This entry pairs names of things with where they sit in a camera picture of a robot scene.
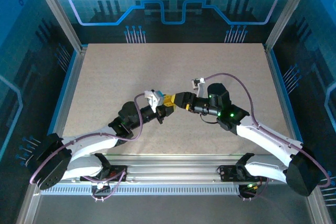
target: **yellow object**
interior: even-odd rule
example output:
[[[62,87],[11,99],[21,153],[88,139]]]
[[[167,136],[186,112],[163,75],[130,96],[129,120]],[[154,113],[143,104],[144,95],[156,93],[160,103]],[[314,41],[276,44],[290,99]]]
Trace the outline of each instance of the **yellow object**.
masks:
[[[175,95],[165,95],[163,99],[163,105],[166,107],[174,106],[174,110],[176,108],[176,105],[173,102],[173,97],[175,98]]]

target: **blue wall panel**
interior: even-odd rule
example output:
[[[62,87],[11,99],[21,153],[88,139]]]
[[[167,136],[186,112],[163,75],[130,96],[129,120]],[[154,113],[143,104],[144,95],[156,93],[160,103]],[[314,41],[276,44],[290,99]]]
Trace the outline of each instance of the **blue wall panel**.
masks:
[[[274,47],[303,141],[335,176],[335,0],[301,0]],[[324,194],[333,217],[336,188]]]
[[[0,80],[1,223],[15,223],[29,181],[24,159],[32,150],[23,139],[47,134],[72,52],[45,0],[0,0],[0,75],[23,102],[21,110]]]
[[[124,36],[132,25],[145,29],[147,42],[265,42],[286,0],[60,2],[86,44],[133,42]]]

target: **vented metal plate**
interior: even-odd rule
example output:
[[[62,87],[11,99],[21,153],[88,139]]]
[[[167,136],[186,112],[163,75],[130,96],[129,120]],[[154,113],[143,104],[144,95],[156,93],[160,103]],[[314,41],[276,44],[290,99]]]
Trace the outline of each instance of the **vented metal plate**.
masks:
[[[91,185],[57,184],[42,195],[90,195]],[[239,195],[238,185],[120,185],[115,195]]]

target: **aluminum frame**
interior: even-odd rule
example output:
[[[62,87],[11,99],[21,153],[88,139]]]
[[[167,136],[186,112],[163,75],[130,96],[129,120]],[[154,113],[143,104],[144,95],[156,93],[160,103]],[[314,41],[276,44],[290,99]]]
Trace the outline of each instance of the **aluminum frame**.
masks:
[[[61,184],[43,191],[42,195],[91,195],[92,187],[89,184],[73,185]],[[141,195],[239,195],[239,185],[144,185],[120,184],[114,196],[141,196]]]
[[[284,30],[288,20],[297,8],[300,0],[288,0],[285,7],[283,8],[277,22],[274,25],[267,41],[266,41],[266,51],[271,51],[282,31]]]
[[[289,108],[288,105],[286,104],[285,95],[282,91],[281,84],[279,81],[281,80],[281,76],[279,76],[277,73],[276,66],[272,59],[271,50],[270,51],[266,50],[265,53],[271,70],[273,81],[278,93],[282,113],[284,114],[285,121],[289,129],[289,133],[293,139],[296,140],[301,139],[301,136],[297,134],[294,127],[294,125],[296,125],[297,123],[290,116]],[[315,223],[332,224],[329,212],[322,197],[321,190],[318,187],[316,187],[314,191],[311,193],[311,195],[308,197],[308,204],[312,213],[312,218],[314,219]]]
[[[57,0],[46,0],[49,7],[51,8],[53,14],[57,18],[58,22],[60,23],[63,31],[65,32],[66,36],[70,40],[72,46],[74,47],[75,51],[80,53],[81,60],[77,60],[73,66],[73,74],[71,73],[70,79],[67,84],[67,90],[66,95],[64,97],[64,100],[62,102],[62,106],[59,111],[59,118],[56,121],[55,124],[55,131],[62,135],[66,117],[70,108],[72,96],[75,91],[76,83],[78,80],[81,63],[83,61],[85,52],[82,52],[82,46],[79,41],[79,38],[76,35],[75,30],[71,26],[71,23],[69,19],[67,18],[63,8],[59,4]],[[288,22],[291,14],[295,10],[296,6],[298,5],[300,0],[288,0],[288,3],[286,4],[285,8],[283,9],[279,19],[277,20],[267,42],[266,42],[266,53],[269,54],[270,50],[274,46],[276,40],[279,38],[281,32],[283,31],[286,23]],[[281,91],[276,86],[278,94],[281,93]],[[286,121],[289,120],[290,117],[288,115],[286,116],[285,113],[285,119]],[[213,172],[207,173],[207,169],[209,169],[211,166],[216,166],[218,164],[226,163],[235,163],[235,161],[239,158],[237,155],[228,155],[225,156],[225,159],[223,156],[220,155],[154,155],[154,156],[148,156],[148,155],[119,155],[119,156],[108,156],[108,159],[113,161],[115,164],[118,162],[122,162],[122,164],[128,164],[128,165],[136,165],[142,163],[147,163],[147,167],[131,167],[130,172],[130,179],[129,183],[148,183],[150,181],[157,181],[157,177],[153,176],[155,174],[155,171],[158,171],[158,167],[161,165],[165,165],[165,167],[170,170],[171,172],[178,172],[182,171],[181,169],[187,169],[189,172],[194,171],[194,173],[186,175],[183,177],[184,181],[187,183],[194,183],[196,180],[198,183],[200,182],[199,176],[204,176],[203,180],[205,184],[209,183],[219,183],[214,178]],[[171,182],[174,181],[172,178],[174,178],[174,173],[170,173],[166,176],[162,176],[161,178],[165,178],[166,181],[170,180]],[[78,181],[72,180],[71,183],[76,184]],[[316,189],[313,194],[308,197],[308,202],[310,205],[310,208],[312,210],[312,215],[314,217],[314,220],[316,223],[331,223],[328,211],[326,209],[326,206],[323,202],[323,198],[321,198],[321,191],[319,189]],[[21,207],[18,219],[16,223],[32,223],[34,219],[34,215],[36,213],[38,202],[40,199],[40,191],[37,188],[37,186],[29,186],[23,205]]]
[[[56,17],[57,21],[59,22],[62,30],[64,31],[65,35],[68,37],[71,45],[73,46],[74,50],[77,53],[81,53],[82,44],[72,27],[65,11],[63,10],[61,4],[58,0],[46,0],[47,4],[49,5],[52,13]]]

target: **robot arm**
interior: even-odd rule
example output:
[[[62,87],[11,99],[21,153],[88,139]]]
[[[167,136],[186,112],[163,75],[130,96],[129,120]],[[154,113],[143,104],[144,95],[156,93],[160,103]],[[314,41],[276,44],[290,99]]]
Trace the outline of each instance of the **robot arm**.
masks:
[[[195,80],[193,86],[202,88],[204,79]],[[140,110],[143,123],[157,119],[162,123],[176,106],[189,112],[211,115],[226,131],[253,141],[274,156],[255,156],[245,154],[236,163],[236,172],[240,181],[251,181],[255,177],[268,177],[287,183],[294,191],[309,196],[323,173],[304,156],[299,149],[308,152],[299,141],[285,137],[257,122],[249,113],[232,104],[229,93],[221,83],[213,83],[207,88],[207,98],[190,92],[177,93],[173,96],[163,95],[160,91],[146,91],[145,98],[149,105]],[[47,157],[64,145],[38,172],[34,182],[40,189],[47,189],[62,179],[91,176],[97,180],[111,177],[123,167],[111,166],[102,154],[86,156],[99,150],[119,146],[126,141],[117,137],[130,139],[132,130],[140,126],[140,119],[134,102],[127,102],[108,126],[85,135],[60,138],[57,134],[47,136],[33,151],[26,162],[30,172],[36,173]]]
[[[274,155],[262,157],[245,154],[236,164],[242,180],[255,176],[268,177],[288,184],[300,195],[311,194],[323,178],[323,173],[312,160],[298,151],[310,152],[301,142],[253,120],[247,111],[232,104],[223,84],[209,85],[207,93],[207,98],[190,92],[178,93],[173,95],[173,102],[189,112],[217,117],[217,123],[224,130],[251,140]]]
[[[163,95],[160,92],[146,91],[145,98],[151,99],[151,105],[140,110],[143,124],[153,119],[157,119],[162,124],[164,118],[175,110],[175,105],[171,102],[171,96]],[[91,176],[97,180],[102,180],[110,174],[115,174],[119,168],[124,168],[112,167],[102,154],[87,156],[126,142],[117,137],[112,137],[112,135],[131,140],[133,137],[132,130],[140,126],[140,119],[134,102],[125,103],[118,115],[111,123],[97,131],[63,138],[56,133],[47,136],[26,161],[26,166],[32,174],[37,171],[50,154],[65,145],[68,146],[57,152],[43,166],[35,176],[34,183],[41,190],[44,190],[62,179]]]

